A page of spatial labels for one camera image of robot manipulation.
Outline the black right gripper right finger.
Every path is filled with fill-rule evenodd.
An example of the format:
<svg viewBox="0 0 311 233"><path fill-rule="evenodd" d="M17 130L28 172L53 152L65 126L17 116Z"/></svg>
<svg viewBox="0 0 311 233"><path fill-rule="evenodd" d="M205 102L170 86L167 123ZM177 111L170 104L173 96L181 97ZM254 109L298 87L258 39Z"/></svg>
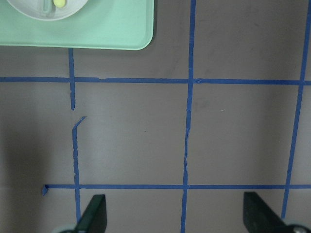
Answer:
<svg viewBox="0 0 311 233"><path fill-rule="evenodd" d="M287 228L256 192L243 194L243 224L249 233L285 233Z"/></svg>

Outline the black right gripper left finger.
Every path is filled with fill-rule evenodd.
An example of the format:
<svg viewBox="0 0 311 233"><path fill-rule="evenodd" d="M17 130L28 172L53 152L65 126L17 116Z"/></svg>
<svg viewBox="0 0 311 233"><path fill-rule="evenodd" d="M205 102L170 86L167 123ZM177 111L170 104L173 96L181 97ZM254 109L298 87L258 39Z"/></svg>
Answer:
<svg viewBox="0 0 311 233"><path fill-rule="evenodd" d="M75 227L76 233L104 233L107 228L105 194L94 195Z"/></svg>

